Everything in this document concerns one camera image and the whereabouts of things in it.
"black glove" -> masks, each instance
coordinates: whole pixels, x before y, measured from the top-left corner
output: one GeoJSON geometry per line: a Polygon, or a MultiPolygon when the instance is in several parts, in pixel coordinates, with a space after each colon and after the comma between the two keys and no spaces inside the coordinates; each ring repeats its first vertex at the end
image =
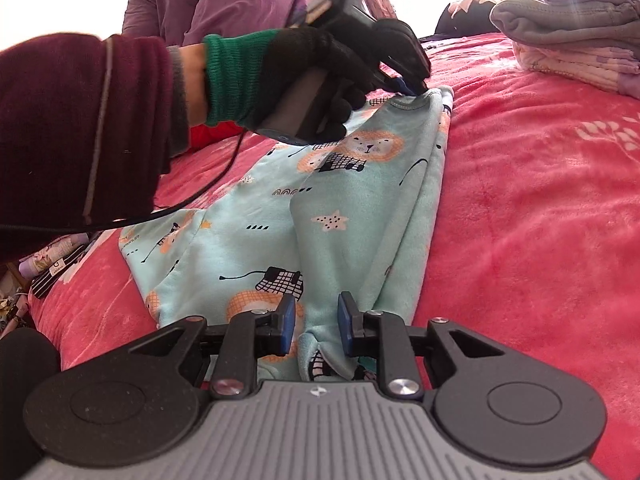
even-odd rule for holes
{"type": "Polygon", "coordinates": [[[209,114],[207,123],[235,121],[252,130],[275,109],[289,86],[319,67],[350,82],[330,105],[318,142],[345,136],[351,110],[375,89],[373,70],[328,33],[311,27],[265,30],[239,38],[206,36],[209,114]]]}

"bed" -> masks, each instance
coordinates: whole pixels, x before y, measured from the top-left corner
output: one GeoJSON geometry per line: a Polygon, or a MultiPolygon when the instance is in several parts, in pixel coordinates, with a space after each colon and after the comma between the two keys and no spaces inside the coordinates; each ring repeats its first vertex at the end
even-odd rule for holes
{"type": "MultiPolygon", "coordinates": [[[[455,101],[436,229],[414,323],[443,316],[593,385],[609,420],[594,463],[640,474],[640,105],[523,72],[500,34],[428,45],[455,101]]],[[[235,139],[179,158],[157,204],[210,180],[235,139]]],[[[223,196],[274,145],[251,136],[223,196]]],[[[39,301],[38,329],[71,367],[156,329],[105,233],[39,301]]]]}

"ribbed surface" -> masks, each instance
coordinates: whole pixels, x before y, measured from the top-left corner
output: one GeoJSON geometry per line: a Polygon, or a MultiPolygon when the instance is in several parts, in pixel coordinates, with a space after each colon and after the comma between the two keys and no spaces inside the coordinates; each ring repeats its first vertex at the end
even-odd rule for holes
{"type": "Polygon", "coordinates": [[[416,404],[371,383],[264,383],[260,394],[219,402],[184,444],[149,462],[84,470],[44,461],[29,480],[602,480],[587,463],[517,473],[469,459],[416,404]],[[318,388],[326,392],[320,396],[318,388]]]}

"gray sleeve cuff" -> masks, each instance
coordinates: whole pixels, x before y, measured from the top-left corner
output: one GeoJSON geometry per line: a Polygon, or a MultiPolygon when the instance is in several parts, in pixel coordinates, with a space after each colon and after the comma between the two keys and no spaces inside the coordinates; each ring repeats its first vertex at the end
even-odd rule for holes
{"type": "Polygon", "coordinates": [[[189,149],[189,121],[187,120],[180,51],[176,46],[170,46],[167,50],[174,66],[174,97],[171,104],[171,130],[169,132],[169,154],[174,157],[189,149]]]}

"star print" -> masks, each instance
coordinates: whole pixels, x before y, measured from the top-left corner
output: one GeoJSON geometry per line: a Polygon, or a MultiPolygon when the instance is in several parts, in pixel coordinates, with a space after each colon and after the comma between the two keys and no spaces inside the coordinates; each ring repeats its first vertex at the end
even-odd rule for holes
{"type": "Polygon", "coordinates": [[[331,215],[316,216],[311,219],[312,222],[322,224],[322,231],[346,231],[348,220],[349,219],[346,216],[340,216],[339,210],[334,211],[331,215]]]}

